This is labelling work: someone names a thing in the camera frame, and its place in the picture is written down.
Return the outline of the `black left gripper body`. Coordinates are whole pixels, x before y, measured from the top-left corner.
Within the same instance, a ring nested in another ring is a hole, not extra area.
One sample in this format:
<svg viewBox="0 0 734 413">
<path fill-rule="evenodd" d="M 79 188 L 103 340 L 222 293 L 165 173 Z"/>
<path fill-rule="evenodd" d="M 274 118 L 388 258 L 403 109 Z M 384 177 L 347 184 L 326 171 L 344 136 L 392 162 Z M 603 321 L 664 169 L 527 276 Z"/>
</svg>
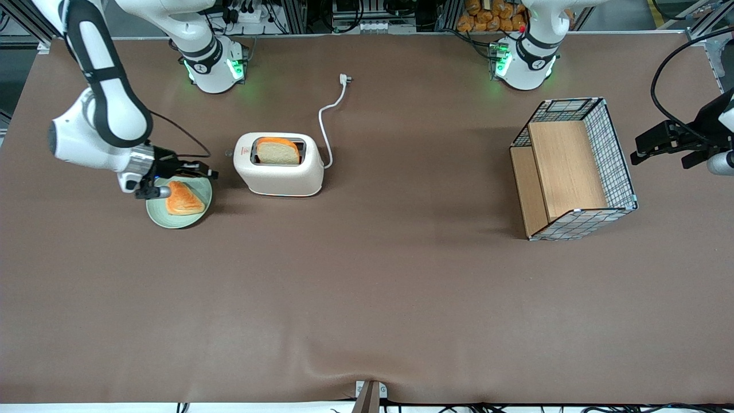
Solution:
<svg viewBox="0 0 734 413">
<path fill-rule="evenodd" d="M 725 151 L 732 150 L 733 87 L 704 105 L 689 126 Z"/>
</svg>

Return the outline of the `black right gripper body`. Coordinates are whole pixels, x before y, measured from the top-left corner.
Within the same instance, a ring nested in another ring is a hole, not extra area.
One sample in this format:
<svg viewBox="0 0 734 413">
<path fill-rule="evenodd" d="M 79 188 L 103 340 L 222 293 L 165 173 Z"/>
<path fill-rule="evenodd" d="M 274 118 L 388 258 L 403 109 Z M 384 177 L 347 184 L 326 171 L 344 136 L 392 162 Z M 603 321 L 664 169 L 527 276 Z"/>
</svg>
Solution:
<svg viewBox="0 0 734 413">
<path fill-rule="evenodd" d="M 165 148 L 154 148 L 153 183 L 157 178 L 173 178 L 175 176 L 193 177 L 192 170 L 185 167 L 185 162 L 178 159 L 175 151 Z"/>
</svg>

